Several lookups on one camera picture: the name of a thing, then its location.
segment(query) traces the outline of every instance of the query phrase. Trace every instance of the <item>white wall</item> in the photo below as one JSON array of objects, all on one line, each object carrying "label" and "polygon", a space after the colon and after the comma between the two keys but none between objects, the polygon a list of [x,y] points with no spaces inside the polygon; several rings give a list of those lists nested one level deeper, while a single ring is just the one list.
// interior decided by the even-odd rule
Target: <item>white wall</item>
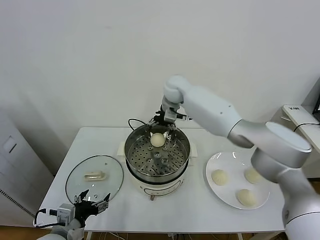
[{"label": "white wall", "polygon": [[52,172],[80,127],[151,118],[173,74],[266,121],[320,76],[319,9],[319,0],[3,0],[0,107]]}]

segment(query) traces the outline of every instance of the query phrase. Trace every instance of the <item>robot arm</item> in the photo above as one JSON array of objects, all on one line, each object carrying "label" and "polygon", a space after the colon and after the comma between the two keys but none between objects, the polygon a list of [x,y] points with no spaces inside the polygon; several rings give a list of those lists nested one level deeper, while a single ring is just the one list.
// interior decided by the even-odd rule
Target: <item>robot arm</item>
[{"label": "robot arm", "polygon": [[89,190],[82,192],[79,196],[74,196],[74,204],[62,204],[57,210],[50,210],[49,214],[56,216],[57,223],[48,225],[37,225],[38,213],[46,213],[46,209],[41,209],[35,215],[34,224],[36,228],[54,226],[52,231],[38,238],[38,240],[82,240],[84,239],[86,220],[91,215],[98,215],[109,207],[110,193],[97,202],[86,201]]},{"label": "robot arm", "polygon": [[175,75],[164,86],[161,106],[164,122],[174,122],[179,105],[210,133],[228,138],[242,148],[256,145],[252,166],[264,178],[279,184],[285,198],[282,220],[288,237],[291,240],[319,238],[320,196],[301,170],[312,151],[306,140],[274,122],[243,120],[231,103]]}]

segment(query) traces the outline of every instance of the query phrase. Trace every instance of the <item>wooden floor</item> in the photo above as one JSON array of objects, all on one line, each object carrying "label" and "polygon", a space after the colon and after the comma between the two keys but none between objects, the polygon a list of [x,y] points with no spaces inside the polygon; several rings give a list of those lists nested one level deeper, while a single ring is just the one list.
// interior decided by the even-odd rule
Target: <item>wooden floor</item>
[{"label": "wooden floor", "polygon": [[[320,182],[311,183],[317,193],[320,194]],[[14,226],[0,226],[0,240],[36,240],[46,234],[50,230],[37,229],[34,227],[14,227]],[[249,240],[254,234],[242,234],[243,240]],[[152,233],[120,233],[120,237],[125,240],[170,240],[167,234],[152,234]],[[238,240],[237,234],[180,234],[179,238],[174,237],[174,240]],[[274,238],[275,240],[286,240],[285,234],[280,235],[281,238]],[[92,240],[118,240],[116,236],[106,232],[93,232]]]}]

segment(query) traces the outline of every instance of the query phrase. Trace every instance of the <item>glass lid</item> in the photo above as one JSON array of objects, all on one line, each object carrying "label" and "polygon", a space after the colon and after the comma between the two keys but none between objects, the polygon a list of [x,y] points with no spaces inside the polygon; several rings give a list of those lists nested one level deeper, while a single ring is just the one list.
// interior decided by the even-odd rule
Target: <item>glass lid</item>
[{"label": "glass lid", "polygon": [[65,193],[71,203],[75,196],[89,189],[87,201],[98,202],[110,193],[110,200],[117,194],[124,179],[121,164],[107,155],[91,156],[79,163],[68,176]]}]

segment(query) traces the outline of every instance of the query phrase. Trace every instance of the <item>dough ball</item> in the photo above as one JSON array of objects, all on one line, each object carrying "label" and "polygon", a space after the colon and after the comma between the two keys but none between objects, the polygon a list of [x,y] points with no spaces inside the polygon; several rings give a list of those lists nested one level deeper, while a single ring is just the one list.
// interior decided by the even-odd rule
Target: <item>dough ball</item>
[{"label": "dough ball", "polygon": [[252,184],[257,184],[262,179],[262,176],[253,167],[250,167],[244,171],[244,177],[249,183]]},{"label": "dough ball", "polygon": [[223,171],[221,169],[213,171],[211,173],[211,177],[214,183],[219,186],[223,186],[228,182],[228,174],[226,173],[226,171]]},{"label": "dough ball", "polygon": [[154,134],[152,134],[150,142],[151,142],[152,146],[159,148],[165,144],[166,139],[162,133],[154,133]]},{"label": "dough ball", "polygon": [[238,191],[236,193],[236,198],[246,207],[252,207],[257,203],[256,196],[248,189],[241,189]]}]

